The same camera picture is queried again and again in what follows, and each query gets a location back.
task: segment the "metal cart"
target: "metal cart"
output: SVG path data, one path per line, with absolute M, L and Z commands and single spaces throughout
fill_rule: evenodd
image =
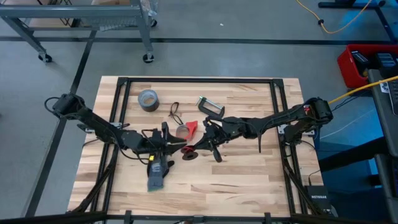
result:
M 143 10 L 140 0 L 129 0 L 130 5 L 84 5 L 74 6 L 70 1 L 64 4 L 7 5 L 0 3 L 1 18 L 13 28 L 38 53 L 43 62 L 51 62 L 52 57 L 34 37 L 35 30 L 136 30 L 141 35 L 146 48 L 142 57 L 145 63 L 154 61 L 150 27 L 157 21 Z M 59 18 L 64 27 L 30 27 L 22 18 Z

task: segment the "gray floor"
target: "gray floor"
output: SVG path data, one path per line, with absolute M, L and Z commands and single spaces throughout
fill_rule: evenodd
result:
M 302 0 L 335 30 L 358 11 L 318 9 Z M 397 6 L 384 8 L 398 36 Z M 242 39 L 388 40 L 373 11 L 349 29 L 325 34 L 316 19 L 295 1 L 167 0 L 159 3 L 159 25 L 153 37 Z M 87 32 L 36 32 L 37 36 L 88 36 Z M 14 36 L 0 22 L 0 35 Z M 100 37 L 134 37 L 136 32 L 99 33 Z M 54 63 L 44 65 L 24 42 L 0 42 L 0 219 L 21 216 L 57 119 L 43 107 L 50 96 L 68 91 L 84 43 L 43 43 Z M 155 59 L 144 64 L 142 44 L 95 43 L 78 94 L 93 106 L 103 75 L 175 75 L 227 77 L 297 77 L 305 98 L 331 100 L 346 91 L 336 58 L 344 46 L 250 44 L 154 44 Z M 335 113 L 322 129 L 322 139 L 358 145 L 381 134 L 371 98 L 360 98 Z M 38 215 L 63 213 L 72 191 L 85 135 L 70 122 L 40 201 Z M 352 133 L 365 131 L 361 137 Z

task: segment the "red plastic piece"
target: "red plastic piece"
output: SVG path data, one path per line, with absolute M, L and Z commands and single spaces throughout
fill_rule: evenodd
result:
M 398 45 L 376 45 L 376 44 L 349 44 L 346 50 L 337 58 L 338 66 L 344 82 L 348 88 L 359 88 L 368 84 L 368 78 L 362 77 L 354 62 L 352 51 L 357 50 L 370 59 L 377 52 L 392 52 L 398 54 Z
M 185 125 L 188 128 L 189 134 L 184 139 L 190 140 L 198 128 L 198 121 L 186 122 Z

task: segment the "yellow extension cord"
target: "yellow extension cord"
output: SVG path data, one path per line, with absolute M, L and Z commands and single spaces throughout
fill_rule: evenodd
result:
M 297 1 L 297 3 L 299 3 L 304 9 L 306 9 L 308 12 L 311 12 L 311 13 L 318 19 L 318 21 L 321 20 L 321 19 L 319 18 L 319 16 L 318 16 L 315 12 L 313 12 L 311 9 L 307 8 L 306 6 L 304 6 L 299 0 L 296 0 L 296 1 Z M 346 24 L 345 26 L 343 26 L 342 28 L 340 28 L 340 29 L 338 29 L 338 30 L 336 30 L 336 31 L 330 32 L 330 31 L 328 31 L 328 30 L 326 29 L 325 25 L 323 25 L 323 22 L 322 22 L 322 23 L 321 23 L 322 29 L 323 29 L 326 33 L 328 33 L 328 34 L 335 34 L 335 33 L 338 33 L 338 32 L 340 32 L 340 31 L 342 31 L 343 29 L 347 28 L 351 23 L 353 23 L 353 22 L 362 14 L 362 12 L 365 11 L 365 9 L 369 6 L 369 4 L 370 4 L 371 2 L 372 2 L 372 0 L 369 0 L 368 3 L 363 7 L 363 9 L 361 10 L 361 12 L 359 12 L 358 15 L 356 15 L 356 16 L 354 17 L 354 19 L 352 19 L 349 23 L 347 23 L 347 24 Z
M 366 89 L 366 88 L 369 88 L 369 87 L 378 85 L 378 84 L 380 84 L 380 83 L 389 82 L 389 81 L 393 81 L 393 80 L 396 80 L 396 79 L 398 79 L 398 76 L 396 76 L 396 77 L 391 77 L 391 78 L 387 78 L 387 79 L 385 79 L 385 80 L 380 80 L 380 81 L 375 82 L 375 83 L 367 84 L 367 85 L 362 86 L 362 87 L 359 87 L 359 88 L 357 88 L 357 89 L 355 89 L 355 90 L 353 90 L 353 91 L 349 91 L 348 93 L 346 93 L 346 94 L 344 94 L 344 95 L 341 95 L 341 96 L 337 97 L 337 98 L 334 99 L 334 100 L 329 101 L 329 104 L 332 104 L 332 103 L 334 103 L 334 102 L 336 102 L 336 101 L 338 101 L 338 100 L 341 100 L 341 99 L 343 99 L 344 97 L 349 96 L 349 95 L 351 95 L 351 94 L 353 94 L 353 93 L 355 93 L 355 92 L 357 92 L 357 91 L 359 91 L 359 90 L 363 90 L 363 89 Z

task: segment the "cart wheel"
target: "cart wheel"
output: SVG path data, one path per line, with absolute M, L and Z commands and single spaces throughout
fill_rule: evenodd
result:
M 45 60 L 43 60 L 43 57 L 41 55 L 39 55 L 39 59 L 43 62 L 52 62 L 52 57 L 48 54 L 45 55 Z
M 150 58 L 148 58 L 148 54 L 145 54 L 144 56 L 142 56 L 142 59 L 145 63 L 151 63 L 155 60 L 155 57 L 151 55 Z
M 157 25 L 156 19 L 151 20 L 150 26 L 151 26 L 151 27 L 155 27 L 156 25 Z
M 182 159 L 185 160 L 185 161 L 189 161 L 189 160 L 192 160 L 192 159 L 196 159 L 196 157 L 198 157 L 198 153 L 197 152 L 188 152 L 188 153 L 186 153 L 186 154 L 184 154 L 182 156 Z

